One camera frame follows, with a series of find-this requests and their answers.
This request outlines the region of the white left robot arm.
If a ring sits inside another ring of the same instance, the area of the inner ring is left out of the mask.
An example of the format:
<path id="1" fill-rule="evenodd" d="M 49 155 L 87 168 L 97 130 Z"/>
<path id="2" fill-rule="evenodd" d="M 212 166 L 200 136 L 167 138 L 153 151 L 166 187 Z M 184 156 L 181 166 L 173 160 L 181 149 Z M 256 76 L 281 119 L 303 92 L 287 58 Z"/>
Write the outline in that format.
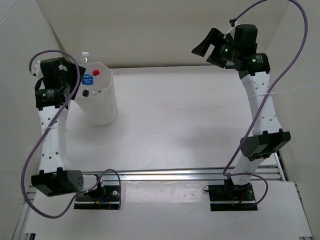
<path id="1" fill-rule="evenodd" d="M 105 188 L 97 183 L 96 175 L 83 175 L 73 170 L 68 160 L 66 124 L 70 105 L 66 102 L 76 86 L 77 77 L 85 68 L 64 57 L 38 60 L 35 64 L 35 103 L 40 117 L 41 159 L 38 174 L 31 177 L 31 184 L 48 197 L 87 191 L 93 200 L 100 200 Z"/>

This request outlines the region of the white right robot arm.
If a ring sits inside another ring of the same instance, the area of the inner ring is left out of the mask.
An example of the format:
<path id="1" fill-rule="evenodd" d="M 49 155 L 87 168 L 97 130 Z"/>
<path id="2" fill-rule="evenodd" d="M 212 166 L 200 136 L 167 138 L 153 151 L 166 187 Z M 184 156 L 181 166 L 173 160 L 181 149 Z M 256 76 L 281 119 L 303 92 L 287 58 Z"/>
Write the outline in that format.
<path id="1" fill-rule="evenodd" d="M 232 63 L 247 94 L 252 123 L 240 140 L 237 165 L 226 175 L 224 193 L 230 200 L 238 199 L 259 165 L 291 139 L 291 134 L 283 131 L 269 95 L 271 68 L 267 55 L 257 52 L 257 35 L 258 29 L 253 24 L 235 26 L 234 35 L 212 28 L 191 51 L 204 57 L 213 46 L 206 61 L 220 68 Z"/>

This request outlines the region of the blue label plastic bottle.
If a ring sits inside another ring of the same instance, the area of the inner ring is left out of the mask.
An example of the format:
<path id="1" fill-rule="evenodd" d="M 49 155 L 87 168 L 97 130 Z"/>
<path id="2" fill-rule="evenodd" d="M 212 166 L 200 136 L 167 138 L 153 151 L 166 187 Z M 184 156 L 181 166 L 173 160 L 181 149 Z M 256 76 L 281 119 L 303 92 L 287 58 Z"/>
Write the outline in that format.
<path id="1" fill-rule="evenodd" d="M 82 77 L 82 84 L 85 86 L 92 86 L 94 84 L 94 77 L 90 69 L 90 61 L 88 60 L 89 55 L 89 52 L 86 51 L 81 53 L 83 60 L 80 66 L 85 68 L 85 73 Z"/>

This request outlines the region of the aluminium front frame rail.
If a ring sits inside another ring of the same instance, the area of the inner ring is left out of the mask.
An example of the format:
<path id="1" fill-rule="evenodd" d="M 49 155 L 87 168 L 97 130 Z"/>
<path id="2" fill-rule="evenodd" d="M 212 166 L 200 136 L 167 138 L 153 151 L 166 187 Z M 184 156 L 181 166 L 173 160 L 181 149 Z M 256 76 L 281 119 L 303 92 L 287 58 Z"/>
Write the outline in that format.
<path id="1" fill-rule="evenodd" d="M 222 168 L 182 168 L 158 170 L 123 170 L 87 171 L 57 167 L 48 171 L 40 170 L 30 177 L 30 186 L 47 197 L 68 194 L 79 196 L 105 182 L 123 181 L 207 181 L 222 184 L 225 176 Z"/>

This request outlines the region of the black label plastic bottle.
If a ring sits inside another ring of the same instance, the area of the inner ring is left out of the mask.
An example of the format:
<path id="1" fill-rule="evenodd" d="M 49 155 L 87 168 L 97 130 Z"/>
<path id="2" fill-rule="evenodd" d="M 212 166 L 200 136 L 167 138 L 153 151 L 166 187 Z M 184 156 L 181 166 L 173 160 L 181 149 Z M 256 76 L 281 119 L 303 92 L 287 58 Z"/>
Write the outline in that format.
<path id="1" fill-rule="evenodd" d="M 83 91 L 82 91 L 82 96 L 83 97 L 86 97 L 86 98 L 88 98 L 88 97 L 96 97 L 97 95 L 99 95 L 101 93 L 101 91 L 100 90 L 98 90 L 98 89 L 84 89 Z"/>

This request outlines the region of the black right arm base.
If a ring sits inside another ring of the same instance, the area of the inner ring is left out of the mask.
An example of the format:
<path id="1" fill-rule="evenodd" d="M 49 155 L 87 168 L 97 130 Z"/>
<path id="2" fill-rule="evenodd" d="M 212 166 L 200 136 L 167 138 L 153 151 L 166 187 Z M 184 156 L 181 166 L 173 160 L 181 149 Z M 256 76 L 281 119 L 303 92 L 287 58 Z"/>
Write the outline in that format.
<path id="1" fill-rule="evenodd" d="M 252 185 L 240 189 L 226 185 L 205 185 L 203 191 L 209 194 L 211 212 L 257 211 L 257 203 Z"/>

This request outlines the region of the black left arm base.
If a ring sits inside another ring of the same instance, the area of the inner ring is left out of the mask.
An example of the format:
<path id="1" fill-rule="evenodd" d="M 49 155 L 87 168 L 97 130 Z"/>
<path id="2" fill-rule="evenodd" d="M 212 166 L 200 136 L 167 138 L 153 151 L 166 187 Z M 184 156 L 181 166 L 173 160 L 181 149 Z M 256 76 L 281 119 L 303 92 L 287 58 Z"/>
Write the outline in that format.
<path id="1" fill-rule="evenodd" d="M 121 182 L 103 182 L 94 190 L 82 193 L 75 198 L 75 210 L 120 210 L 122 205 Z"/>

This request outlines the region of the white octagonal plastic bin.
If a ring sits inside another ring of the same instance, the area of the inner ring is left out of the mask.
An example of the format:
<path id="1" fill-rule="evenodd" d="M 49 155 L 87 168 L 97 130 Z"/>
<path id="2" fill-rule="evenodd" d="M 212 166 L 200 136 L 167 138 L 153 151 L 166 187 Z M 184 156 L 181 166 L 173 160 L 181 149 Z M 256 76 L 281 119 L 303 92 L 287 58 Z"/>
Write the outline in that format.
<path id="1" fill-rule="evenodd" d="M 108 125 L 115 121 L 118 115 L 116 91 L 113 79 L 113 72 L 101 62 L 90 61 L 90 71 L 100 71 L 99 86 L 86 86 L 80 82 L 75 102 L 82 109 L 88 119 L 100 126 Z M 86 89 L 101 91 L 96 97 L 83 97 L 82 92 Z"/>

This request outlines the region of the red label plastic bottle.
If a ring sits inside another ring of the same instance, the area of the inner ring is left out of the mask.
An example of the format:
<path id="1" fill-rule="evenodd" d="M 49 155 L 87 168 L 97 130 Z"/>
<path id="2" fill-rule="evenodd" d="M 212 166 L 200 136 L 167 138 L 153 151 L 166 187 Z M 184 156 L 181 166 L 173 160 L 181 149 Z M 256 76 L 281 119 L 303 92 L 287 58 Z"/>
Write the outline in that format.
<path id="1" fill-rule="evenodd" d="M 100 71 L 98 69 L 93 70 L 92 72 L 92 85 L 93 86 L 99 86 L 101 83 L 100 79 Z"/>

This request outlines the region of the aluminium right side rail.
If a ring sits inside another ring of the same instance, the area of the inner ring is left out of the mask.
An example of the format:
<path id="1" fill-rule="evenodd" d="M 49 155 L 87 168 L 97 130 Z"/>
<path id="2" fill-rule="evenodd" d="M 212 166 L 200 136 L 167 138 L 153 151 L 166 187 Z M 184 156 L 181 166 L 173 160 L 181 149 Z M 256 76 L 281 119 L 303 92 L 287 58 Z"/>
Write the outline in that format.
<path id="1" fill-rule="evenodd" d="M 281 177 L 282 181 L 287 182 L 288 176 L 287 176 L 286 169 L 285 169 L 285 166 L 284 166 L 284 163 L 282 160 L 282 156 L 279 151 L 277 151 L 274 155 L 275 155 L 277 168 L 279 170 L 280 177 Z"/>

